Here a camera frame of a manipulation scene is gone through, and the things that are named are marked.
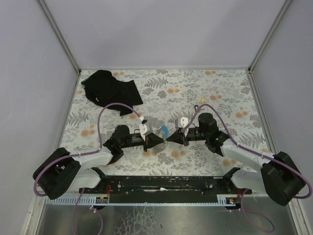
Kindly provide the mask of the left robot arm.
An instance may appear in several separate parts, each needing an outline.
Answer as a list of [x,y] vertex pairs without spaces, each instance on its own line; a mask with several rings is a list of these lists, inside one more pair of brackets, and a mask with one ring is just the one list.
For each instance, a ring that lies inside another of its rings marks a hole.
[[71,155],[63,147],[56,149],[34,172],[34,190],[39,186],[43,196],[54,200],[67,191],[94,188],[101,180],[95,169],[117,162],[124,155],[124,148],[142,146],[147,151],[161,143],[164,139],[154,134],[146,123],[133,134],[128,126],[119,125],[96,151]]

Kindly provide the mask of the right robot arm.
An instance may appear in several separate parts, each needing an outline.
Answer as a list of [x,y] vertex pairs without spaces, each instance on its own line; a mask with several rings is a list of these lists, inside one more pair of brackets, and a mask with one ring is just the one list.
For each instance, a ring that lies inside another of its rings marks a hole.
[[212,153],[252,168],[252,171],[239,169],[233,173],[231,181],[235,187],[265,193],[275,203],[285,206],[307,184],[287,153],[263,153],[240,143],[235,144],[228,134],[219,130],[210,113],[200,114],[198,121],[198,126],[189,128],[188,118],[176,119],[176,131],[167,141],[184,146],[191,141],[204,141]]

